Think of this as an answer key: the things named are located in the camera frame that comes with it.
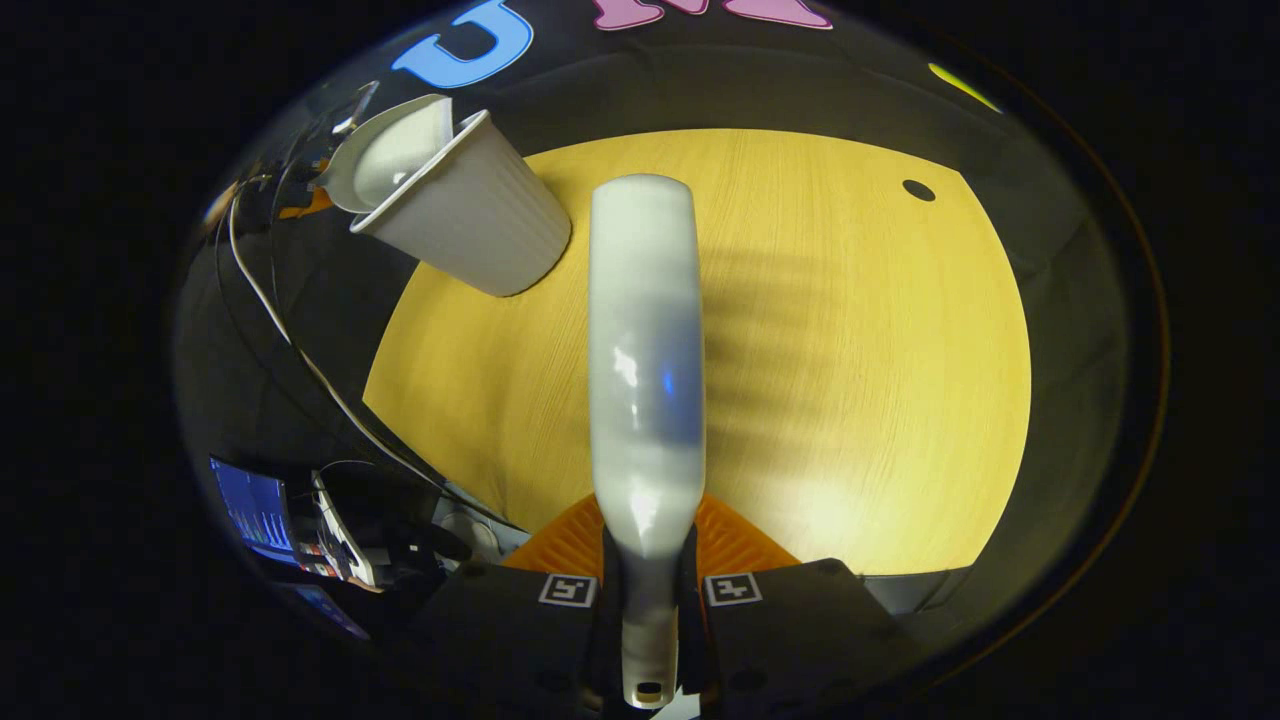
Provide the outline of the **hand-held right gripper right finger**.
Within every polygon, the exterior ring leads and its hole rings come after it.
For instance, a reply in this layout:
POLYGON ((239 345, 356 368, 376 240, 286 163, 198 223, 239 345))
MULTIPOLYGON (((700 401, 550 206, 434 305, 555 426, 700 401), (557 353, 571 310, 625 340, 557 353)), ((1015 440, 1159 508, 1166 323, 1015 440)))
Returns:
POLYGON ((690 536, 690 687, 723 701, 850 701, 923 656, 837 559, 804 562, 710 495, 690 536))

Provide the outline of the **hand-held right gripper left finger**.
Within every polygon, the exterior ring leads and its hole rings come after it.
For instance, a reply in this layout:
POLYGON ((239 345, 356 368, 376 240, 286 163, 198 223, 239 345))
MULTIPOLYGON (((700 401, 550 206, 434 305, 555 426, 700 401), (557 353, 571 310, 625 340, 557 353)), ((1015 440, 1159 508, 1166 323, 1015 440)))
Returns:
POLYGON ((458 500, 436 523, 468 548, 420 609, 420 679, 442 701, 595 701, 609 616, 602 521, 584 500, 536 534, 458 500))

